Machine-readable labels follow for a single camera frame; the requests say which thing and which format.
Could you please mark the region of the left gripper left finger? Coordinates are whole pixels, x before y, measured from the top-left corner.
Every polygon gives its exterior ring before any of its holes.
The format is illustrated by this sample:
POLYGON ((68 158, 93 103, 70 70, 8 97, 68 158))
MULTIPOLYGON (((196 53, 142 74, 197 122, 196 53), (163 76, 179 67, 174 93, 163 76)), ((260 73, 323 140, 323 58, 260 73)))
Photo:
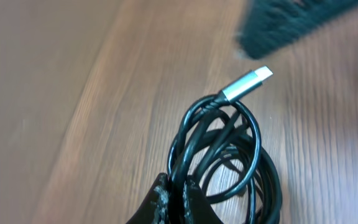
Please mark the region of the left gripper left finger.
POLYGON ((168 218, 168 175, 159 173, 147 195, 127 224, 166 224, 168 218))

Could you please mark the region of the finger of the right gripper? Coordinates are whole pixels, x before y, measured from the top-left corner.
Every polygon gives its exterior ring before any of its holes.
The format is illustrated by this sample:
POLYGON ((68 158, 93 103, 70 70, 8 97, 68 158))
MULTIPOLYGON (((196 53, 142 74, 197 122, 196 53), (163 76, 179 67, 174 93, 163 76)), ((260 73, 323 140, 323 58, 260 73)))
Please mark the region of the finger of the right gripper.
POLYGON ((248 57, 258 60, 357 6, 358 0, 250 1, 236 42, 248 57))

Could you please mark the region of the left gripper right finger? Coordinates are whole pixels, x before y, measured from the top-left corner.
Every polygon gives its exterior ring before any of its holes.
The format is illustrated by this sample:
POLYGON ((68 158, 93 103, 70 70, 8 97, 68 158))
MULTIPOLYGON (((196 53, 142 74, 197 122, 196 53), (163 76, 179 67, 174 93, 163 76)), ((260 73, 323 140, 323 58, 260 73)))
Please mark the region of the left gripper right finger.
POLYGON ((223 224, 192 176, 184 184, 183 207, 185 224, 223 224))

